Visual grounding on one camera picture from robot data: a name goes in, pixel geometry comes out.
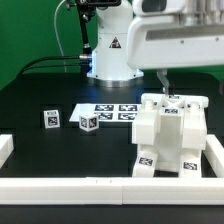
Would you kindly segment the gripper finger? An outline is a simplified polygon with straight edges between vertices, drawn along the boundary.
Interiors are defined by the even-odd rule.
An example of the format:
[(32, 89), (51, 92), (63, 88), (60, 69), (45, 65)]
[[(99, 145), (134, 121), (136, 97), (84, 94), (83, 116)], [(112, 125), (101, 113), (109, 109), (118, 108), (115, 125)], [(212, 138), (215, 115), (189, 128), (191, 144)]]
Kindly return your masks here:
[(163, 85), (164, 94), (168, 95), (169, 94), (170, 83), (169, 83), (169, 80), (167, 78), (167, 70), (166, 69), (158, 69), (157, 70), (157, 77)]

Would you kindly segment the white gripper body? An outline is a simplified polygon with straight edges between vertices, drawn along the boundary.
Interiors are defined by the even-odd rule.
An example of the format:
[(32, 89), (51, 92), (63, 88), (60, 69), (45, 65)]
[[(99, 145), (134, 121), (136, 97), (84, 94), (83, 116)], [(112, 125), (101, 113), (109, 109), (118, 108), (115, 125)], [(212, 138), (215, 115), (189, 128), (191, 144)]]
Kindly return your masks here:
[(127, 63), (139, 69), (224, 65), (224, 0), (134, 0)]

